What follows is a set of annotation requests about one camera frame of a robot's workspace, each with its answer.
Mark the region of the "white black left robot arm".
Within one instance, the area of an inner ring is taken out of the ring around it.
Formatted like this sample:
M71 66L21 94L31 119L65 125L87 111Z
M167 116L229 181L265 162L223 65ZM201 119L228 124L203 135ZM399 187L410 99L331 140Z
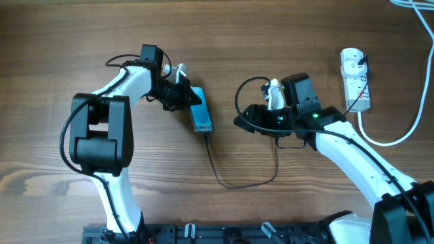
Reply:
M167 54L157 45L144 44L140 54L125 54L125 62L106 61L118 75L92 93L72 99L71 115L60 134L60 156L78 174L89 177L100 195L107 243L152 243L153 234L138 207L128 167L134 153L131 110L141 99L160 102L174 112L200 105L187 79L184 64L163 64Z

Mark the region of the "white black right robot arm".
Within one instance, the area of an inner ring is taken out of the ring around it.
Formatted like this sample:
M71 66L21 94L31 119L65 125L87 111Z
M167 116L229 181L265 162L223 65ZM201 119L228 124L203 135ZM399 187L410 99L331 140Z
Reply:
M266 104L238 111L246 131L296 137L336 164L366 198L373 216L343 211L325 219L329 243L432 243L433 182L418 183L366 144L333 106L322 108L310 77L298 73L261 87Z

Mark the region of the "Galaxy S25 smartphone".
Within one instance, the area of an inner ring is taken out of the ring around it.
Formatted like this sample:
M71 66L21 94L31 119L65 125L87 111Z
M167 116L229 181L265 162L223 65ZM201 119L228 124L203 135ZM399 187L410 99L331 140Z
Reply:
M201 104L191 105L193 127L196 132L212 132L214 130L212 120L202 87L192 87L193 92L201 99Z

